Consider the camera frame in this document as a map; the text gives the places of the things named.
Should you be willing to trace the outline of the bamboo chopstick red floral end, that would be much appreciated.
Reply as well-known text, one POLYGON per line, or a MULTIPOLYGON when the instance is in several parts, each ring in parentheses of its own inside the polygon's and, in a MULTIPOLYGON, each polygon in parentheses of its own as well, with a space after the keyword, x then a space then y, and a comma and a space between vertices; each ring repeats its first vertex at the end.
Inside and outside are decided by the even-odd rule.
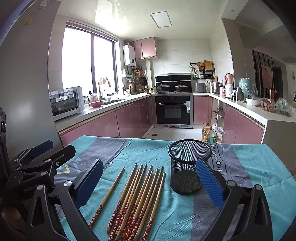
POLYGON ((140 191, 138 192, 138 194, 136 196, 137 199, 136 199, 136 201, 134 203, 132 211, 129 214, 129 218, 128 218, 126 224, 125 224, 125 228, 124 228, 123 233, 121 235, 122 238, 125 238, 125 234, 126 234, 128 228, 129 228, 129 225, 133 220, 134 214, 135 214, 135 212, 136 212, 136 210, 137 210, 137 208, 138 208, 138 206, 140 204, 140 200, 142 198, 143 192, 145 191, 147 183, 149 183, 149 181, 151 180, 151 172, 152 172, 152 165, 149 167, 147 175, 145 177, 145 180, 144 180, 144 182, 142 184, 142 187, 141 187, 140 191))
POLYGON ((165 177, 166 177, 166 173, 164 172, 163 175, 162 175, 161 183, 159 185, 159 189, 158 189, 158 193, 157 193, 157 196, 156 196, 156 199, 155 199, 155 202, 154 202, 154 206, 153 206, 153 209, 152 209, 152 212, 151 212, 149 221, 147 223, 147 226, 146 226, 146 228, 144 230, 144 234, 142 236, 141 241, 147 241, 147 238, 149 236, 149 232, 150 232, 150 230, 152 228, 154 217, 156 215, 156 211, 157 211, 157 208, 158 208, 159 200, 160 200, 161 193, 162 193, 162 190, 163 190, 163 185, 164 185, 164 182, 165 182, 165 177))
POLYGON ((140 234, 142 233, 142 229, 144 228, 144 225, 145 225, 146 219, 148 217, 148 214, 150 212, 150 209, 152 207, 152 204, 154 203, 154 200, 156 199, 156 195, 158 193, 158 189, 159 189, 159 185, 161 183, 161 179, 162 179, 163 173, 164 173, 164 167, 162 166, 161 167, 161 170, 160 170, 159 178, 158 178, 158 181, 157 181, 157 183, 155 185, 155 188, 154 188, 154 191, 152 193, 151 199, 149 201, 149 204, 147 206, 147 209, 146 209, 146 211, 144 213, 144 216, 143 216, 143 218, 142 218, 142 220, 140 222, 140 225, 139 225, 139 227, 137 229, 137 232, 136 232, 133 240, 138 240, 139 237, 140 237, 140 234))
MULTIPOLYGON (((153 191, 154 191, 155 185, 156 185, 156 183, 157 183, 157 181, 158 181, 159 174, 160 174, 160 170, 159 170, 159 168, 157 168, 157 169, 156 169, 156 172, 155 172, 155 174, 154 174, 154 178, 153 178, 152 183, 151 183, 151 190, 150 190, 150 194, 149 194, 149 196, 148 196, 149 200, 146 202, 146 209, 147 209, 147 206, 148 206, 149 201, 150 201, 150 199, 151 199, 151 196, 152 196, 152 193, 153 193, 153 191)), ((137 232, 138 227, 139 227, 139 226, 135 226, 134 229, 133 229, 133 231, 135 231, 135 234, 136 234, 136 232, 137 232)), ((134 239, 135 234, 130 236, 130 238, 132 238, 132 240, 134 239)))
POLYGON ((135 176, 134 176, 133 180, 132 180, 131 183, 129 184, 129 189, 128 189, 126 195, 125 195, 125 199, 124 199, 124 201, 123 201, 123 204, 122 204, 121 207, 120 207, 120 211, 119 211, 119 213, 118 213, 118 216, 117 216, 116 221, 115 221, 115 223, 114 223, 114 227, 112 228, 112 231, 111 231, 111 233, 110 233, 110 236, 109 236, 109 239, 108 239, 108 240, 114 240, 114 236, 115 236, 115 234, 116 234, 116 231, 117 231, 118 225, 119 225, 119 223, 120 223, 120 221, 121 221, 121 217, 122 217, 122 215, 123 215, 123 213, 124 213, 124 210, 125 210, 126 204, 127 204, 128 200, 129 200, 129 198, 130 198, 130 194, 132 193, 133 186, 134 186, 134 184, 135 184, 135 182, 136 182, 136 179, 137 179, 139 173, 141 172, 141 170, 142 170, 142 165, 140 165, 140 168, 137 170, 137 172, 135 173, 135 176))
POLYGON ((146 209, 146 202, 149 200, 148 196, 150 194, 151 186, 149 183, 147 183, 147 186, 145 188, 145 191, 143 192, 142 198, 140 200, 140 204, 134 214, 133 220, 129 225, 129 228, 125 234, 124 240, 132 240, 130 238, 131 235, 135 234, 135 231, 133 231, 135 226, 139 226, 140 219, 142 218, 144 211, 146 209))
POLYGON ((134 178, 134 173, 135 173, 136 170, 137 170, 137 164, 135 164, 133 166, 133 169, 132 169, 132 171, 131 171, 131 173, 129 175, 128 181, 126 182, 125 187, 123 189, 123 192, 121 193, 121 196, 119 198, 119 201, 117 202, 117 205, 116 205, 116 207, 114 209, 112 217, 111 217, 111 219, 109 221, 109 224, 108 224, 108 226, 106 228, 107 232, 111 232, 111 228, 112 228, 112 226, 113 226, 113 224, 115 222, 115 219, 116 219, 117 214, 118 214, 118 212, 119 212, 119 210, 120 210, 120 208, 121 208, 121 206, 123 204, 123 201, 125 200, 125 197, 126 197, 126 195, 128 193, 128 190, 129 190, 129 188, 131 186, 132 180, 134 178))
MULTIPOLYGON (((145 168, 146 168, 146 165, 143 166, 142 179, 144 178, 145 168)), ((137 199, 136 196, 137 196, 139 190, 141 189, 141 187, 142 187, 142 180, 140 181, 140 183, 139 183, 139 187, 138 187, 138 190, 137 190, 137 192, 135 193, 135 197, 133 198, 133 201, 134 201, 134 202, 133 202, 133 206, 134 206, 134 203, 135 203, 135 201, 136 201, 136 199, 137 199)), ((131 212, 132 209, 133 209, 133 206, 129 208, 129 213, 128 213, 129 215, 130 215, 130 212, 131 212)), ((125 228, 125 224, 126 224, 128 218, 129 218, 129 216, 126 216, 125 219, 124 219, 124 221, 122 222, 122 225, 121 225, 121 227, 120 227, 120 231, 118 232, 118 235, 116 236, 115 240, 120 240, 120 239, 121 239, 121 235, 122 235, 122 233, 123 233, 123 230, 124 230, 124 228, 125 228)))
POLYGON ((125 208, 124 208, 122 215, 120 217, 118 227, 115 231, 115 237, 118 235, 118 232, 120 231, 120 227, 121 227, 122 222, 124 221, 125 217, 129 216, 129 214, 128 214, 130 211, 129 208, 133 206, 133 202, 134 202, 133 198, 135 197, 135 193, 138 190, 139 183, 142 180, 142 173, 143 173, 143 165, 141 164, 140 168, 137 172, 137 176, 135 177, 135 180, 133 181, 132 189, 131 189, 130 194, 128 196, 128 200, 126 202, 125 208))
POLYGON ((125 168, 123 167, 121 169, 121 171, 119 172, 118 176, 116 177, 115 181, 113 182, 111 188, 108 190, 107 194, 105 195, 105 197, 104 197, 103 201, 101 202, 99 208, 97 209, 97 211, 93 215, 93 218, 91 219, 91 221, 89 223, 90 228, 92 228, 94 226, 95 222, 97 221, 102 209, 104 208, 106 202, 108 201, 110 195, 112 194, 114 188, 116 187, 116 185, 117 185, 117 183, 118 183, 118 181, 119 181, 119 179, 120 179, 120 177, 121 177, 124 170, 125 170, 125 168))

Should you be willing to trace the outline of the kitchen window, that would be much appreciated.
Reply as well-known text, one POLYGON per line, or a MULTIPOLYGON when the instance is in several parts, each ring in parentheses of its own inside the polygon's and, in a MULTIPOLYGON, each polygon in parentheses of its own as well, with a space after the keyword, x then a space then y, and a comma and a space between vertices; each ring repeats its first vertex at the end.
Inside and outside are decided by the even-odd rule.
POLYGON ((79 86, 83 95, 117 93, 116 44, 105 33, 67 21, 62 44, 62 86, 79 86))

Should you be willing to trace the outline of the black mesh pen cup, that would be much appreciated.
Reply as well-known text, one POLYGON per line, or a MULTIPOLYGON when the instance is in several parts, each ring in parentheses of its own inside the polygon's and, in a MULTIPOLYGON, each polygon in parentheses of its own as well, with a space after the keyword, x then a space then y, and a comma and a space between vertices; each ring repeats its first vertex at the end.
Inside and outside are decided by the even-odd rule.
POLYGON ((202 188, 196 172, 196 161, 207 161, 212 154, 210 146, 202 141, 184 139, 173 142, 168 149, 171 158, 170 186, 178 194, 191 195, 202 188))

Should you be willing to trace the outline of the white microwave oven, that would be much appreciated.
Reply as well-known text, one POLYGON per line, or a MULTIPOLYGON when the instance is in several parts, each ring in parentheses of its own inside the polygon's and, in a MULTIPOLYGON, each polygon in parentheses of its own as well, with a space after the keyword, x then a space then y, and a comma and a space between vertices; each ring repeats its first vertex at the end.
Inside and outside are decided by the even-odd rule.
POLYGON ((71 87, 50 92, 54 121, 81 113, 84 110, 82 88, 71 87))

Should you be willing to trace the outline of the yellow cooking oil bottle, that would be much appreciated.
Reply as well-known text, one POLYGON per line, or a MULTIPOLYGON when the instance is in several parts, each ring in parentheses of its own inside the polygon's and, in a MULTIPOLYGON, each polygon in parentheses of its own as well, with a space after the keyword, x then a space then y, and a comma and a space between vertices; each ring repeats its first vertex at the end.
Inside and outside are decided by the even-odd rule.
POLYGON ((202 128, 201 141, 203 141, 203 142, 211 142, 211 135, 212 135, 212 131, 211 131, 210 124, 209 123, 204 123, 203 128, 202 128))

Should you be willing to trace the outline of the red bowl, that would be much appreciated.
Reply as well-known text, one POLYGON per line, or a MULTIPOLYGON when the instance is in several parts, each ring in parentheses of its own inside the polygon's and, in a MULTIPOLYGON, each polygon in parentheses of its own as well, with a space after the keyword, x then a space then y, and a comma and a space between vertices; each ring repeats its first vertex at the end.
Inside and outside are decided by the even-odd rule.
POLYGON ((92 108, 99 108, 99 107, 102 107, 102 105, 103 105, 103 101, 100 100, 100 101, 90 102, 89 105, 90 105, 92 108))

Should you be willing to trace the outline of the black built-in oven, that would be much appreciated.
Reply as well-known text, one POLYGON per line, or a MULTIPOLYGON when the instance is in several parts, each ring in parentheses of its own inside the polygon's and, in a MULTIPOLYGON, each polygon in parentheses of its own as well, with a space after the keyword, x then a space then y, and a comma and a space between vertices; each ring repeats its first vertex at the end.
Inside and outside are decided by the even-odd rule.
POLYGON ((157 128, 192 128, 193 95, 191 93, 155 94, 157 128))

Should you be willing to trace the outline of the steel stock pot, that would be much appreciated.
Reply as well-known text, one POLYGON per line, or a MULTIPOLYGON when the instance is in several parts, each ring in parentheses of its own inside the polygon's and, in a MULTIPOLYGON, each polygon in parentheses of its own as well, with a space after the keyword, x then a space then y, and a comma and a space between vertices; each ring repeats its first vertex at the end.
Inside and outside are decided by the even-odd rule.
POLYGON ((220 88, 222 87, 221 82, 211 82, 211 92, 213 94, 220 94, 220 88))

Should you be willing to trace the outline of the green rounded appliance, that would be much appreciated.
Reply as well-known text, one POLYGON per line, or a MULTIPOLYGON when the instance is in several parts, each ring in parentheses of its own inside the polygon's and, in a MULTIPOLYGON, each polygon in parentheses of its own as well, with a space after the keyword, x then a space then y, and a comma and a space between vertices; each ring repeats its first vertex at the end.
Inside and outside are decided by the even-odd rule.
POLYGON ((241 78, 239 80, 239 87, 243 92, 244 99, 246 98, 258 98, 258 90, 249 78, 241 78))

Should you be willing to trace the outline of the pink thermos kettle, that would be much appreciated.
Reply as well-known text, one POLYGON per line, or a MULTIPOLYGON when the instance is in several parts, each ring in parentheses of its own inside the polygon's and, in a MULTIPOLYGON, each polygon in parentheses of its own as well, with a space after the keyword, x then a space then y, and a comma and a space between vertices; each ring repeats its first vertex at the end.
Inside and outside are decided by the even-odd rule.
POLYGON ((231 73, 227 73, 225 75, 225 81, 226 81, 226 90, 228 94, 231 94, 234 89, 234 76, 231 73))

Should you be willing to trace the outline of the black range hood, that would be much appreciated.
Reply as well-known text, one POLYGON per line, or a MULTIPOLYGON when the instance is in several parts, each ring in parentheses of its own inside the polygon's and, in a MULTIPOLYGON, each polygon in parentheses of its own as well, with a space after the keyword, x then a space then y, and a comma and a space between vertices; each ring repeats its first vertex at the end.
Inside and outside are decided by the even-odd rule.
POLYGON ((157 93, 192 92, 190 73, 165 74, 156 76, 157 93))

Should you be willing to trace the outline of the white water heater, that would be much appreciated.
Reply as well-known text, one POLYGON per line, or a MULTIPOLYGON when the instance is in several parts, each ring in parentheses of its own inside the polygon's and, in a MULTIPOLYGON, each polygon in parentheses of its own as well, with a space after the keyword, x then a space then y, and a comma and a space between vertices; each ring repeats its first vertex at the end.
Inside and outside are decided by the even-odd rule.
POLYGON ((126 44, 123 46, 124 61, 126 66, 136 66, 135 51, 133 46, 126 44))

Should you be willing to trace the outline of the grey refrigerator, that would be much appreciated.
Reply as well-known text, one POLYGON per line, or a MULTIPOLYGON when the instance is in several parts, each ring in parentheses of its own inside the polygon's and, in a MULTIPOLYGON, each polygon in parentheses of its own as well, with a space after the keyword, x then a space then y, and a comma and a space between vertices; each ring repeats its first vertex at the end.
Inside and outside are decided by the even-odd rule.
POLYGON ((51 32, 60 6, 36 1, 8 32, 1 45, 1 107, 6 113, 6 147, 12 159, 47 140, 61 148, 49 97, 48 57, 51 32))

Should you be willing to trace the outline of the ceiling light panel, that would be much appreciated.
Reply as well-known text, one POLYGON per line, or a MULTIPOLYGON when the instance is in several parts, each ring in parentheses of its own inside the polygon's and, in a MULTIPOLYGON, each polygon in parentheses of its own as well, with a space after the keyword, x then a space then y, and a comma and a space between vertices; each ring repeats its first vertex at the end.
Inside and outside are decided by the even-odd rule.
POLYGON ((158 28, 166 28, 166 27, 172 26, 171 20, 167 11, 151 13, 150 16, 158 28))

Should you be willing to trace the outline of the black wall spice rack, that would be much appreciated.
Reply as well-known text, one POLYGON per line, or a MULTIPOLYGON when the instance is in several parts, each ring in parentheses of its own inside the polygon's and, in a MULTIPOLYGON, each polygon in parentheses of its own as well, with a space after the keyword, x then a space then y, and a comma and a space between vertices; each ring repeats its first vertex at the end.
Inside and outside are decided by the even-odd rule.
POLYGON ((194 75, 194 79, 214 80, 214 63, 210 60, 196 63, 191 62, 189 70, 194 75))

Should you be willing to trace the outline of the pink wall cabinet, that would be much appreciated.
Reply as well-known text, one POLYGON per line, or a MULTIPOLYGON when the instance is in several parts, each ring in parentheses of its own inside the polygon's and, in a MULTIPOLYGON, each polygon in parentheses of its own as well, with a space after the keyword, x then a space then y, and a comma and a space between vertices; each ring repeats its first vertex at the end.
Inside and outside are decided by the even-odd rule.
POLYGON ((155 37, 136 40, 129 43, 135 51, 137 60, 157 58, 157 45, 155 37))

